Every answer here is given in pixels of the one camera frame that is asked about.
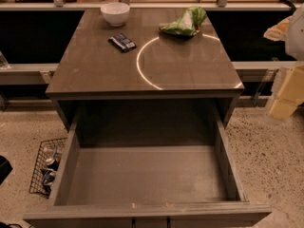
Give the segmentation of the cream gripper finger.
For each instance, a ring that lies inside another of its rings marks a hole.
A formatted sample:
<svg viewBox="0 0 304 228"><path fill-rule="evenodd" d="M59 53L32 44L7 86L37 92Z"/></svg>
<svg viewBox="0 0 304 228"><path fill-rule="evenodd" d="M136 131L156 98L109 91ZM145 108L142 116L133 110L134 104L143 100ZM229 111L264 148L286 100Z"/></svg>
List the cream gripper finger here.
<svg viewBox="0 0 304 228"><path fill-rule="evenodd" d="M304 103L304 66L282 67L275 76L268 114L277 120L288 119Z"/></svg>

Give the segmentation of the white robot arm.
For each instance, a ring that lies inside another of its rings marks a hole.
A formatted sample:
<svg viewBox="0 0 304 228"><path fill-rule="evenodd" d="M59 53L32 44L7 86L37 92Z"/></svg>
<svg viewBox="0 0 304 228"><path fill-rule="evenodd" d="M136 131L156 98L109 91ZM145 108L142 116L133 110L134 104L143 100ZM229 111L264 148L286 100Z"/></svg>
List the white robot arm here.
<svg viewBox="0 0 304 228"><path fill-rule="evenodd" d="M270 117L285 120L304 103L304 6L268 28L264 37L284 41L286 54L296 59L292 67L282 67L275 75L272 96L267 103Z"/></svg>

